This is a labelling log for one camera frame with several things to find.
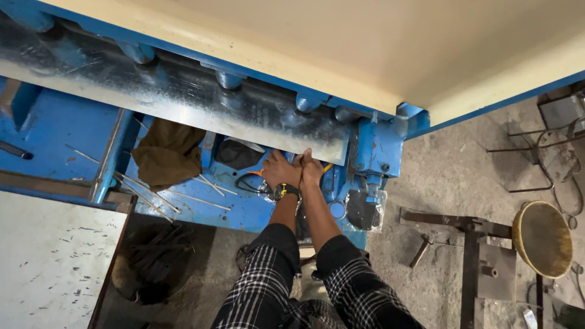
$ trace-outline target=concrete floor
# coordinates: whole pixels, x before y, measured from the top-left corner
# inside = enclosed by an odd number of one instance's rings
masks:
[[[509,189],[546,186],[538,166],[519,153],[486,153],[486,149],[512,146],[507,137],[510,122],[517,122],[524,131],[544,128],[536,98],[409,140],[404,144],[401,176],[390,180],[386,187],[388,201],[382,233],[369,235],[367,249],[374,270],[428,329],[459,328],[463,248],[432,246],[418,267],[410,269],[408,264],[420,247],[421,233],[432,233],[435,228],[400,224],[399,209],[474,215],[511,225],[522,203],[554,203],[550,191],[508,193]],[[574,188],[567,183],[557,191],[563,208],[574,211],[578,205]],[[137,306],[110,287],[100,323],[103,325],[108,317],[123,316],[177,329],[208,328],[239,275],[233,261],[235,250],[256,234],[201,229],[214,234],[211,245],[208,241],[207,247],[202,246],[206,248],[206,259],[167,304]],[[585,224],[572,234],[574,260],[585,264]],[[510,241],[493,239],[491,243],[510,246]],[[525,301],[527,286],[534,280],[534,272],[518,257],[517,300]],[[556,283],[556,297],[585,307],[572,272]],[[523,304],[486,300],[485,328],[526,328],[522,319],[525,309]],[[546,315],[545,327],[552,328],[550,308]]]

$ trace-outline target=wristwatch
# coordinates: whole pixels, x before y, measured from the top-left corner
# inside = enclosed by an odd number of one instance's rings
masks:
[[[290,184],[281,183],[276,185],[274,188],[274,201],[278,201],[282,199],[286,194],[292,193],[297,196],[297,200],[299,199],[299,192],[298,189]]]

